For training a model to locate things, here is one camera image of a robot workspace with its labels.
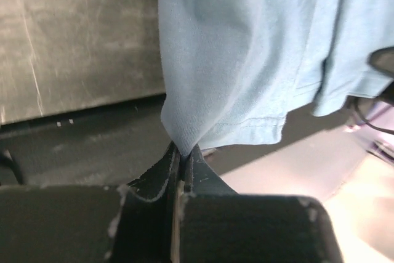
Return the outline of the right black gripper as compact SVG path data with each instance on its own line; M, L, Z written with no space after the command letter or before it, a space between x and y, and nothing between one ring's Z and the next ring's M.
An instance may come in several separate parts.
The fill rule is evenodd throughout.
M394 47L374 51L369 55L368 64L375 70L394 78Z

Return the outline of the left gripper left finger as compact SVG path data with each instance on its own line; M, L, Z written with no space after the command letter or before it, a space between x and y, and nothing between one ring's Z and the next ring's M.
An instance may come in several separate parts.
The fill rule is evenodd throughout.
M2 262L178 262L174 144L121 185L24 185L1 161Z

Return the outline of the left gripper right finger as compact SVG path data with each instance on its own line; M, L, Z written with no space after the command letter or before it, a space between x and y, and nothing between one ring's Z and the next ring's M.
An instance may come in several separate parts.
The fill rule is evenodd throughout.
M178 201L180 262L342 262L332 223L315 198L242 195L195 147Z

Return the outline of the grey-blue t shirt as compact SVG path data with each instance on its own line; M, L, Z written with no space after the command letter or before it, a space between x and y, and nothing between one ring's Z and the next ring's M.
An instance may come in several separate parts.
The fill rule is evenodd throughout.
M391 83L367 59L393 45L393 0L158 0L158 21L161 119L183 155L278 143L290 111Z

